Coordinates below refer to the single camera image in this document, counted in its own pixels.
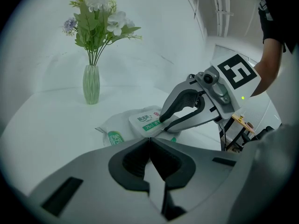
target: white ceiling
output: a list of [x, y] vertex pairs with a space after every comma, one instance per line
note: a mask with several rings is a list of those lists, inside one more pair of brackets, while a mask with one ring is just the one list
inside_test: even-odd
[[[224, 1], [225, 0], [222, 0], [223, 8], [225, 9]], [[257, 10], [259, 2], [260, 0], [230, 0], [230, 12], [234, 13], [234, 16], [231, 16], [229, 20], [228, 36], [238, 38], [244, 42], [249, 42], [262, 49], [263, 32]], [[208, 35], [217, 35], [217, 17], [215, 10], [214, 0], [199, 0], [199, 11]], [[245, 35], [252, 14], [253, 19], [248, 32]], [[224, 27], [225, 16], [223, 16], [223, 31]]]

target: artificial flower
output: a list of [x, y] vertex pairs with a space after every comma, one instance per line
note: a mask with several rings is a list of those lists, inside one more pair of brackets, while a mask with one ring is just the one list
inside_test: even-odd
[[89, 11], [108, 10], [109, 0], [86, 0], [85, 4], [88, 6]]
[[75, 28], [76, 24], [77, 21], [74, 17], [69, 18], [64, 22], [64, 27], [63, 27], [64, 32], [70, 33]]
[[135, 27], [135, 24], [133, 23], [133, 21], [132, 20], [130, 20], [130, 19], [126, 19], [126, 24], [127, 24], [127, 27], [128, 28], [133, 28], [133, 27]]
[[111, 14], [108, 17], [108, 26], [107, 30], [109, 32], [113, 32], [114, 35], [120, 36], [121, 35], [121, 29], [126, 24], [126, 13], [125, 12], [116, 12]]

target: robotic arm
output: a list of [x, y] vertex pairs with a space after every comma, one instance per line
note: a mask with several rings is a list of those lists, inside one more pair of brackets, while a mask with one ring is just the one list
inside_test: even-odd
[[205, 72], [172, 90], [163, 105], [160, 122], [188, 106], [197, 109], [171, 122], [166, 131], [178, 132], [212, 120], [220, 123], [245, 104], [260, 81], [259, 74], [236, 52], [212, 60]]

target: purple flower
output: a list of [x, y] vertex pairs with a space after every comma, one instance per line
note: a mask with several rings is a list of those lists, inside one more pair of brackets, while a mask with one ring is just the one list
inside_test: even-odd
[[76, 26], [76, 24], [77, 24], [76, 19], [74, 17], [72, 17], [72, 18], [68, 19], [67, 21], [65, 21], [63, 30], [65, 32], [71, 32], [74, 29], [74, 27]]

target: human arm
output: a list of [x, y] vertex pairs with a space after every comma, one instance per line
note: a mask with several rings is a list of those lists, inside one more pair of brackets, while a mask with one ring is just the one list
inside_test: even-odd
[[272, 38], [264, 40], [262, 59], [254, 67], [262, 80], [252, 96], [263, 93], [276, 79], [280, 68], [282, 51], [283, 45], [279, 41]]

